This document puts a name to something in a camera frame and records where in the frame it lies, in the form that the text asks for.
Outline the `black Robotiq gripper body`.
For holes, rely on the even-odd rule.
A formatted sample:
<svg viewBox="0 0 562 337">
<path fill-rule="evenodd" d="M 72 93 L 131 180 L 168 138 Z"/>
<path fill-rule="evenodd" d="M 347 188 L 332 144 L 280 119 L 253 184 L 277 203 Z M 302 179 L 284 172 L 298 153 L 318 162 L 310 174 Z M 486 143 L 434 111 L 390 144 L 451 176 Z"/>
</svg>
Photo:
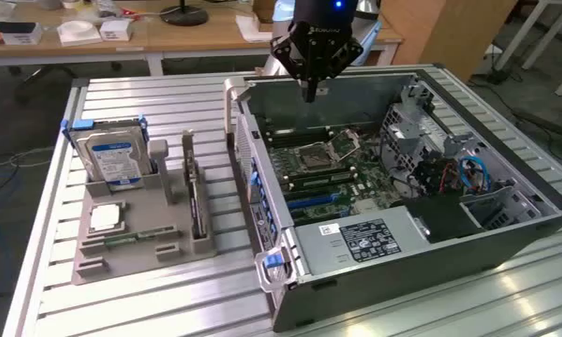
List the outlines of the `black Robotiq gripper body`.
<svg viewBox="0 0 562 337">
<path fill-rule="evenodd" d="M 315 75 L 315 57 L 319 55 L 320 43 L 338 37 L 354 37 L 351 24 L 355 10 L 355 1 L 295 2 L 294 23 L 307 22 L 311 26 L 308 38 L 312 76 Z"/>
</svg>

